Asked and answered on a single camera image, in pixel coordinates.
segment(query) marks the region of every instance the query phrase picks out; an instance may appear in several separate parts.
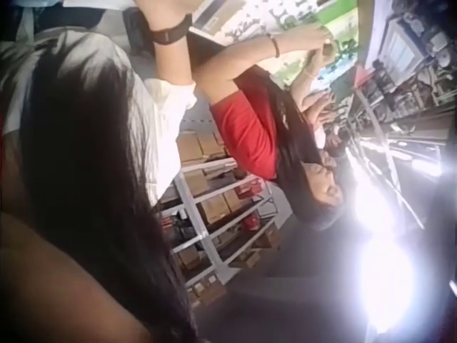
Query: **cardboard box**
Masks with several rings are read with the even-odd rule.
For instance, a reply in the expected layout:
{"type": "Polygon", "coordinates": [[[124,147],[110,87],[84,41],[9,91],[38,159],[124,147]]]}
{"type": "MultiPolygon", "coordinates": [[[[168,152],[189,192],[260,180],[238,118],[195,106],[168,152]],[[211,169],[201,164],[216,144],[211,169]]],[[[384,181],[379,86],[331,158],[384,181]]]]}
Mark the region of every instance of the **cardboard box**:
{"type": "Polygon", "coordinates": [[[192,288],[187,289],[187,297],[189,298],[189,304],[192,309],[201,305],[200,299],[197,297],[197,294],[195,294],[192,288]]]}
{"type": "Polygon", "coordinates": [[[160,198],[160,201],[162,203],[165,202],[172,202],[173,200],[179,199],[179,193],[178,189],[174,186],[174,184],[171,184],[169,188],[166,189],[164,195],[160,198]]]}
{"type": "Polygon", "coordinates": [[[225,154],[224,147],[219,145],[214,134],[197,134],[204,156],[221,156],[225,154]]]}
{"type": "Polygon", "coordinates": [[[229,245],[231,242],[233,242],[237,236],[238,236],[239,231],[238,230],[232,230],[229,229],[220,235],[218,235],[215,239],[213,239],[214,246],[216,247],[217,250],[221,250],[225,248],[227,245],[229,245]]]}
{"type": "Polygon", "coordinates": [[[225,142],[224,142],[224,140],[222,139],[222,136],[221,136],[220,133],[215,132],[215,133],[214,133],[214,138],[216,138],[217,144],[219,144],[219,145],[221,145],[221,146],[226,145],[225,142]]]}
{"type": "Polygon", "coordinates": [[[229,264],[231,268],[242,268],[251,269],[260,260],[259,252],[248,252],[248,254],[242,254],[229,264]]]}
{"type": "Polygon", "coordinates": [[[195,133],[180,134],[176,139],[181,162],[198,163],[204,159],[199,140],[195,133]]]}
{"type": "Polygon", "coordinates": [[[175,261],[176,265],[178,266],[179,269],[184,268],[184,263],[182,260],[179,258],[178,254],[172,254],[173,260],[175,261]]]}
{"type": "Polygon", "coordinates": [[[227,202],[227,206],[232,212],[235,212],[243,207],[243,202],[238,198],[238,195],[236,195],[236,192],[233,189],[225,192],[224,198],[227,202]]]}
{"type": "Polygon", "coordinates": [[[184,174],[191,194],[196,197],[209,190],[209,183],[202,170],[190,171],[184,174]]]}
{"type": "Polygon", "coordinates": [[[202,304],[208,306],[225,295],[226,288],[216,275],[211,274],[201,280],[201,282],[198,282],[198,286],[197,284],[194,286],[194,291],[199,296],[202,304]]]}
{"type": "Polygon", "coordinates": [[[194,245],[181,250],[177,255],[186,269],[195,268],[201,261],[199,251],[194,245]]]}
{"type": "Polygon", "coordinates": [[[201,202],[198,208],[207,224],[213,224],[230,213],[229,206],[222,194],[201,202]]]}
{"type": "Polygon", "coordinates": [[[279,230],[272,224],[254,243],[253,246],[262,249],[278,249],[281,241],[279,230]]]}

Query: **white shirt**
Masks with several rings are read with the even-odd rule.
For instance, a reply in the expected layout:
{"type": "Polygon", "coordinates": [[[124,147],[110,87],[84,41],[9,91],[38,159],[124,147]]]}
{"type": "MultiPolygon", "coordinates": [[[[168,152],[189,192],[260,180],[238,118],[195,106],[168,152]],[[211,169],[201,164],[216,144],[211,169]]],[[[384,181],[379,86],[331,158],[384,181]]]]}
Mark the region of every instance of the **white shirt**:
{"type": "MultiPolygon", "coordinates": [[[[59,73],[65,73],[87,59],[83,73],[85,86],[89,88],[91,83],[96,82],[107,60],[111,60],[119,67],[131,69],[125,51],[106,36],[66,31],[59,36],[57,45],[60,46],[58,49],[65,49],[65,46],[75,43],[76,47],[68,54],[59,73]]],[[[3,135],[19,130],[26,89],[42,52],[32,52],[16,75],[16,88],[6,114],[3,135]]],[[[1,80],[0,89],[3,88],[3,83],[4,80],[1,80]]],[[[143,137],[146,141],[144,168],[152,204],[161,198],[181,168],[176,138],[184,113],[196,103],[194,89],[195,84],[175,86],[159,79],[147,79],[143,83],[138,74],[134,73],[130,111],[131,139],[135,144],[141,138],[142,129],[146,128],[146,137],[143,137]]]]}

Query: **bracelet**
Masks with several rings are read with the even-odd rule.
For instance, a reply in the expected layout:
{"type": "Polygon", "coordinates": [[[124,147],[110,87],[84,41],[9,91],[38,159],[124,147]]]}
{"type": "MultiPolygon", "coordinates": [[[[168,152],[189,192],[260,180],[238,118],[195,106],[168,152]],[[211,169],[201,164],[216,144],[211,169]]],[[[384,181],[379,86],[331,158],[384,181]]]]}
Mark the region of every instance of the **bracelet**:
{"type": "Polygon", "coordinates": [[[279,58],[281,55],[281,52],[279,51],[279,45],[278,45],[276,38],[274,38],[273,35],[270,33],[266,34],[266,36],[271,40],[271,43],[273,43],[273,45],[274,45],[274,50],[276,52],[275,57],[279,58]]]}
{"type": "Polygon", "coordinates": [[[170,29],[151,31],[151,38],[154,43],[170,45],[185,37],[192,26],[192,15],[187,14],[183,21],[170,29]]]}

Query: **brown box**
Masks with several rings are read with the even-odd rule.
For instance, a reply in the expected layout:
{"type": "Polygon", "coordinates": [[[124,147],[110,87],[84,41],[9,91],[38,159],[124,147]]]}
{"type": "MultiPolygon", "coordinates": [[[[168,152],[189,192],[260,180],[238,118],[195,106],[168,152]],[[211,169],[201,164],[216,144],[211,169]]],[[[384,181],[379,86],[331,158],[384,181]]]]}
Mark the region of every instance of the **brown box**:
{"type": "Polygon", "coordinates": [[[225,142],[224,142],[224,140],[222,139],[222,136],[221,136],[220,133],[215,132],[215,133],[214,133],[214,138],[216,139],[217,144],[219,144],[219,145],[221,145],[221,146],[224,146],[224,145],[225,145],[225,142]]]}
{"type": "Polygon", "coordinates": [[[224,147],[219,145],[214,134],[197,134],[204,156],[224,155],[224,147]]]}
{"type": "Polygon", "coordinates": [[[259,252],[249,252],[248,254],[242,254],[238,258],[234,259],[229,266],[231,268],[242,268],[251,269],[260,260],[259,252]]]}
{"type": "Polygon", "coordinates": [[[238,230],[232,229],[229,229],[221,233],[215,239],[213,239],[214,246],[218,250],[225,248],[227,245],[229,245],[231,242],[235,240],[235,238],[238,236],[238,233],[238,230]]]}
{"type": "Polygon", "coordinates": [[[244,1],[242,0],[225,1],[221,8],[208,20],[203,27],[203,30],[210,35],[215,35],[222,29],[222,26],[236,14],[236,12],[243,8],[243,6],[244,1]]]}
{"type": "Polygon", "coordinates": [[[230,213],[229,206],[222,194],[201,202],[198,208],[207,224],[213,224],[230,213]]]}
{"type": "Polygon", "coordinates": [[[200,299],[197,297],[197,294],[195,294],[193,289],[187,289],[187,297],[189,298],[189,304],[191,305],[192,309],[195,309],[201,305],[200,299]]]}
{"type": "Polygon", "coordinates": [[[181,162],[201,161],[204,156],[195,133],[180,134],[176,139],[181,162]]]}
{"type": "Polygon", "coordinates": [[[196,293],[198,294],[200,301],[206,306],[212,304],[226,293],[225,286],[214,274],[207,276],[202,282],[199,282],[199,284],[202,286],[200,287],[202,290],[201,292],[196,293]]]}
{"type": "Polygon", "coordinates": [[[173,254],[172,257],[173,257],[173,260],[175,261],[176,265],[178,266],[178,268],[183,269],[184,263],[183,263],[182,259],[179,258],[178,254],[173,254]]]}
{"type": "Polygon", "coordinates": [[[202,170],[189,171],[184,174],[186,183],[193,196],[198,196],[209,190],[209,183],[202,170]]]}
{"type": "Polygon", "coordinates": [[[255,248],[278,249],[281,237],[275,224],[272,224],[254,243],[255,248]]]}
{"type": "Polygon", "coordinates": [[[227,205],[232,212],[235,212],[243,207],[243,202],[238,198],[238,195],[236,195],[236,192],[233,189],[225,192],[224,198],[226,199],[227,205]]]}
{"type": "Polygon", "coordinates": [[[194,245],[181,250],[177,255],[186,269],[195,268],[201,261],[199,251],[194,245]]]}
{"type": "Polygon", "coordinates": [[[162,203],[165,202],[171,202],[173,200],[179,199],[179,193],[178,189],[174,186],[174,184],[171,184],[165,191],[164,195],[160,198],[160,201],[162,203]]]}

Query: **bright light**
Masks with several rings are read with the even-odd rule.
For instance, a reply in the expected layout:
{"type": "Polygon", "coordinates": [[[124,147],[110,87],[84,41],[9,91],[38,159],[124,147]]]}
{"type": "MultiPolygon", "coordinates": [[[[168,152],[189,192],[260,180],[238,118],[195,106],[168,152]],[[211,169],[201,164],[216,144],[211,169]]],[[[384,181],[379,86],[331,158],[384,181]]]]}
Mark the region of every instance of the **bright light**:
{"type": "Polygon", "coordinates": [[[390,240],[375,239],[363,251],[361,294],[370,323],[379,334],[399,323],[411,302],[413,268],[390,240]]]}
{"type": "Polygon", "coordinates": [[[450,281],[449,286],[451,287],[454,295],[457,297],[457,284],[454,281],[450,281]]]}
{"type": "MultiPolygon", "coordinates": [[[[380,154],[385,154],[385,149],[377,144],[371,143],[369,141],[361,141],[361,145],[366,147],[367,149],[374,150],[379,152],[380,154]]],[[[391,155],[397,159],[402,159],[404,161],[411,161],[413,157],[410,154],[405,154],[401,151],[391,150],[391,155]]]]}
{"type": "Polygon", "coordinates": [[[440,164],[424,161],[422,159],[414,159],[412,165],[413,169],[426,173],[432,177],[439,177],[441,175],[440,164]]]}
{"type": "Polygon", "coordinates": [[[391,154],[393,157],[396,157],[397,159],[402,159],[404,161],[410,161],[413,159],[413,157],[410,154],[405,154],[401,151],[391,150],[391,154]]]}
{"type": "Polygon", "coordinates": [[[391,208],[372,183],[361,182],[357,185],[356,216],[373,234],[391,237],[394,233],[391,208]]]}

